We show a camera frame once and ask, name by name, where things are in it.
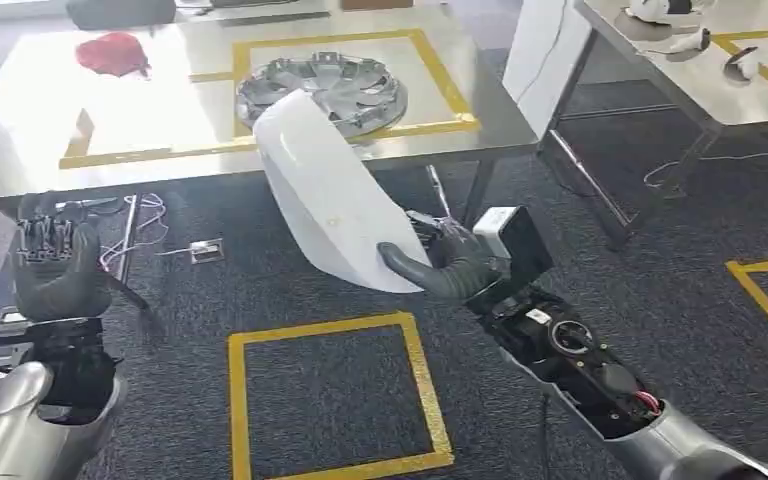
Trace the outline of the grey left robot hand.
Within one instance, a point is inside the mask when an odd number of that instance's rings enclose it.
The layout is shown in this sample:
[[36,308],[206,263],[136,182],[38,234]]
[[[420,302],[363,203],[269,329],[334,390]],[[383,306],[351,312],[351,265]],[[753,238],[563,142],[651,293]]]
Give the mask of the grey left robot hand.
[[59,214],[54,192],[24,195],[11,252],[15,303],[28,320],[101,316],[111,304],[100,237],[85,216]]

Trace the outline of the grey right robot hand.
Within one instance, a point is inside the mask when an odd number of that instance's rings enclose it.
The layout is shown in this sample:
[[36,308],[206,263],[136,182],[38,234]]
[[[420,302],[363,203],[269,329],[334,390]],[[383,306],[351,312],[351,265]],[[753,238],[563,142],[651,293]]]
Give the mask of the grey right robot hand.
[[432,295],[457,301],[469,300],[502,277],[497,261],[457,220],[414,210],[406,214],[412,223],[433,231],[445,262],[439,267],[429,266],[392,242],[379,242],[376,248],[383,263],[395,274]]

